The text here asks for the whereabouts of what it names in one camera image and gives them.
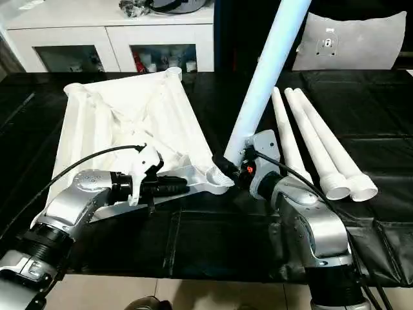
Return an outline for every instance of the black fabric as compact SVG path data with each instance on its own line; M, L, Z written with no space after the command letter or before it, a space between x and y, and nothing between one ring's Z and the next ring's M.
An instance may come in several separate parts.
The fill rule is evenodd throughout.
M0 231L52 175L72 82L129 74L16 74L0 83ZM250 78L184 75L184 88L213 152L223 152ZM372 177L379 194L364 203L335 201L362 255L386 286L413 286L413 77L402 71L282 73L278 86L301 87L321 116ZM309 172L315 168L294 118ZM258 130L277 131L272 105ZM44 206L46 195L0 240L0 254ZM230 189L202 192L86 226L70 272L258 282L304 282L305 273L280 219L263 201Z

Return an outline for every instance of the white cabinet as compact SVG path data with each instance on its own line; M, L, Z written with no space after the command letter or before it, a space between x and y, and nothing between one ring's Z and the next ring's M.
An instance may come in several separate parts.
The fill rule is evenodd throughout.
M105 27L9 30L27 72L119 72Z
M159 71L172 65L186 72L187 63L190 70L214 70L213 2L189 14L127 18L119 0L47 0L5 28L27 72Z
M214 71L213 25L150 25L107 27L122 72L134 72L139 64L164 70L178 66L186 72Z

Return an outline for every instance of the metal bracket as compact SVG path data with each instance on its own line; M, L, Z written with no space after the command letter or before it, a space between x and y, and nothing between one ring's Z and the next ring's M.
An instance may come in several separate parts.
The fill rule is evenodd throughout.
M276 135L272 130L264 130L259 134L254 134L246 140L245 145L247 147L253 146L258 152L263 153L264 155L267 155L277 161L279 161L281 157L278 150ZM251 181L250 194L255 199L264 200L264 198L258 194L259 184L269 172L276 171L279 173L279 167L268 162L267 160L264 160L263 158L256 158L255 163L256 173Z

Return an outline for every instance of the white pipe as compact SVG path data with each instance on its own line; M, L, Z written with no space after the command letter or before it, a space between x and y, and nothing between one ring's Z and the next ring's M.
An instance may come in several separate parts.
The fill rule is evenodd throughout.
M298 97L294 95L291 88L287 88L284 93L314 166L316 166L320 177L321 189L330 200L338 200L346 197L350 193L347 180L344 175L337 171L336 166L324 148L323 143L318 138L310 120L304 113Z
M281 94L277 87L274 87L272 90L272 104L274 106L274 113L276 114L277 128L283 148L285 164L312 183L311 175L305 170L283 100L281 99Z
M243 159L245 140L255 134L311 0L282 0L224 156L236 166Z
M302 90L297 88L294 90L294 93L299 98L305 114L316 130L317 135L334 162L334 165L337 167L338 171L346 177L348 184L350 185L351 198L355 202L363 202L373 198L378 193L378 189L373 181L360 171L359 167L354 163L354 160L317 113Z

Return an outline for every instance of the white pvc pipe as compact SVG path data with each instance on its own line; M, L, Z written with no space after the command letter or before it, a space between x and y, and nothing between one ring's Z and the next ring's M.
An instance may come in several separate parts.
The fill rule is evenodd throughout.
M338 200L346 197L350 193L347 180L344 175L337 171L336 166L324 148L323 143L318 138L310 120L304 113L298 97L294 95L291 88L287 88L284 93L314 166L316 166L320 177L321 189L330 200Z
M282 0L278 7L224 153L225 158L236 166L243 159L245 140L255 134L310 2L311 0Z
M355 202L363 202L373 198L378 193L378 189L373 181L360 171L354 160L348 155L348 152L317 113L302 90L297 88L294 90L294 94L299 98L305 114L316 130L337 170L346 177L350 185L351 198Z
M305 170L296 139L294 138L291 129L290 121L288 120L287 112L285 111L283 100L281 99L281 94L277 87L274 87L272 90L271 97L274 113L277 119L277 128L281 146L283 148L285 164L312 183L311 175Z

